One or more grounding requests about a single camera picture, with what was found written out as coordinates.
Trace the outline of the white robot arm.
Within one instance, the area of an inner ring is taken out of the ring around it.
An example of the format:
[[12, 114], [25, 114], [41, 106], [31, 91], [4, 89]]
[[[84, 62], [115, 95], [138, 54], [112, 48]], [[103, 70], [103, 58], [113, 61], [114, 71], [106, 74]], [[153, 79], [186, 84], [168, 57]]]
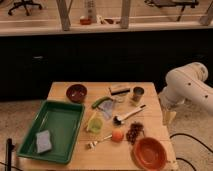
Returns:
[[205, 84], [207, 78], [208, 69], [200, 62], [174, 68], [166, 74], [166, 86], [158, 94], [164, 125], [172, 122], [176, 116], [174, 108], [186, 99], [213, 115], [213, 88]]

